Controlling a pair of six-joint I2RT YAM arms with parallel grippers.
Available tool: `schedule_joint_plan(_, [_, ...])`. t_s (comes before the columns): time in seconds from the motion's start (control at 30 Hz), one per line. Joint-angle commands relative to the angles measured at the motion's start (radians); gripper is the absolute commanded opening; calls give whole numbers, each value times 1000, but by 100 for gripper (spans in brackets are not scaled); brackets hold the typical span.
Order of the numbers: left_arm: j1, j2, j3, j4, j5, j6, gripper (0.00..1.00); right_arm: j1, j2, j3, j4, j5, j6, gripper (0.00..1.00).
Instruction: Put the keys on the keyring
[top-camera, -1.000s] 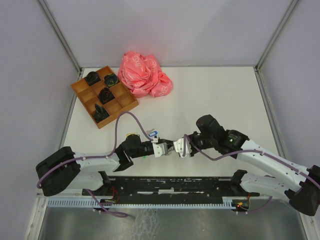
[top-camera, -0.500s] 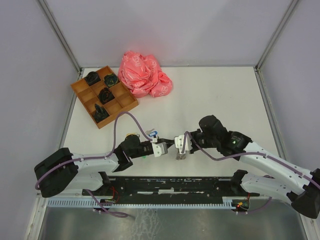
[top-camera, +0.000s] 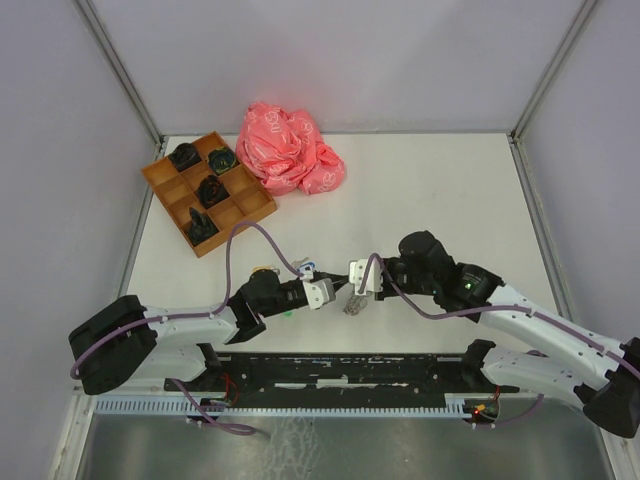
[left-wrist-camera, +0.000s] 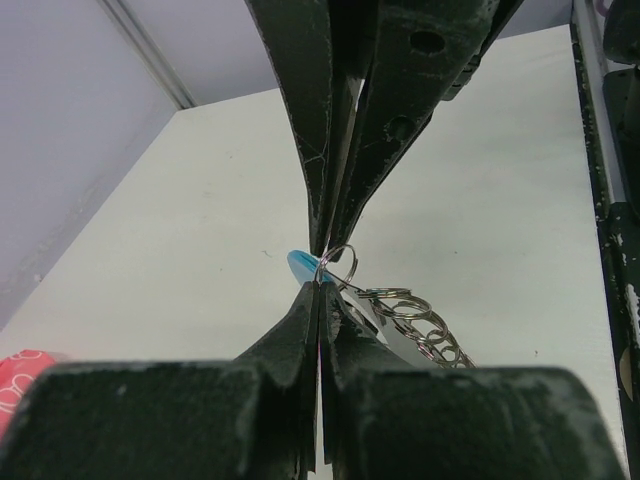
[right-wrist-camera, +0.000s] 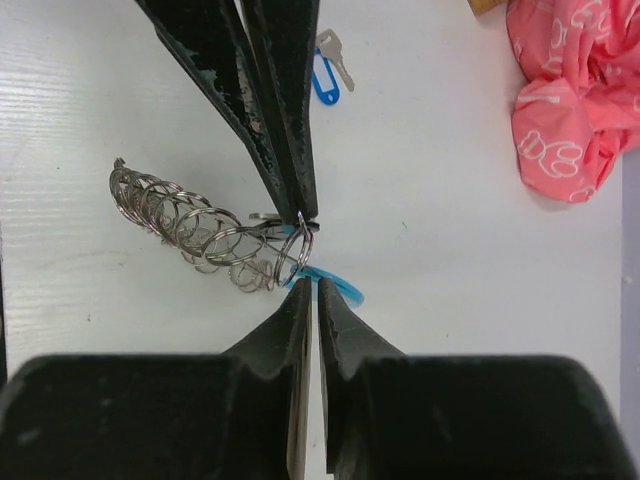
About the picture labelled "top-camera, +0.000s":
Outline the key with yellow tag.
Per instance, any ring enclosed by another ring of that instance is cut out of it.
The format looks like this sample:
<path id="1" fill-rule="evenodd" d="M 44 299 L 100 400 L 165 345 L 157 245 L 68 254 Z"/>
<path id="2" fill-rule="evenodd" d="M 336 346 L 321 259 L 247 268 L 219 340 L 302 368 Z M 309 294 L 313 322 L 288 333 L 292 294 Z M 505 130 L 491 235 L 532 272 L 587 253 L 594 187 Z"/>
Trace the key with yellow tag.
<path id="1" fill-rule="evenodd" d="M 274 265 L 258 266 L 253 268 L 251 279 L 278 278 L 279 275 L 280 275 L 280 270 Z"/>

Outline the key with blue tag upper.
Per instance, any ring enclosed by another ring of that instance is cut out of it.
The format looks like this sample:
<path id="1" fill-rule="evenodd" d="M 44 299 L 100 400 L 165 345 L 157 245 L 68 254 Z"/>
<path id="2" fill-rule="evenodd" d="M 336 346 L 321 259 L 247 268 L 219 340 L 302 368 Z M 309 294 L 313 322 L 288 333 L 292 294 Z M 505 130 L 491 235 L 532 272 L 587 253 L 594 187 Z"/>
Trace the key with blue tag upper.
<path id="1" fill-rule="evenodd" d="M 306 268 L 314 269 L 315 263 L 311 261 L 309 257 L 304 257 L 302 260 L 293 261 L 291 263 L 291 266 L 296 270 L 306 269 Z"/>

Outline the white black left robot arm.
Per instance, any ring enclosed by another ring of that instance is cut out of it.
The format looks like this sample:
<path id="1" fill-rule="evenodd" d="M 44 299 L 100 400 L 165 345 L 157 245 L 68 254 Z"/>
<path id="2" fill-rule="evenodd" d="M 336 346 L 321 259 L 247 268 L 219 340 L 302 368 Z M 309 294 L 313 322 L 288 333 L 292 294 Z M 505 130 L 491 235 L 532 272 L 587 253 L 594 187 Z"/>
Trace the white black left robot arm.
<path id="1" fill-rule="evenodd" d="M 253 339 L 265 331 L 267 317 L 317 310 L 333 302 L 347 283 L 345 275 L 320 271 L 283 282 L 275 271 L 260 269 L 224 304 L 162 309 L 125 295 L 69 334 L 70 375 L 87 395 L 170 378 L 209 390 L 221 378 L 216 347 Z"/>

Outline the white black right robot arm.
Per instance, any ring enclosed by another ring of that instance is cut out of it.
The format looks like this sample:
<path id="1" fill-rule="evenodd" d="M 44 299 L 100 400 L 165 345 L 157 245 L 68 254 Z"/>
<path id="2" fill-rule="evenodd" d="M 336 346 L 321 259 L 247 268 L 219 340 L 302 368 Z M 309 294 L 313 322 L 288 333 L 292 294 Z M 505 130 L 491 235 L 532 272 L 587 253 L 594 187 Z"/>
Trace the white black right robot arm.
<path id="1" fill-rule="evenodd" d="M 513 352 L 476 340 L 458 370 L 467 389 L 512 386 L 579 408 L 596 426 L 622 438 L 639 430 L 639 340 L 623 342 L 549 312 L 478 265 L 457 262 L 428 231 L 404 237 L 384 258 L 378 299 L 430 296 L 437 319 L 466 318 L 531 347 Z"/>

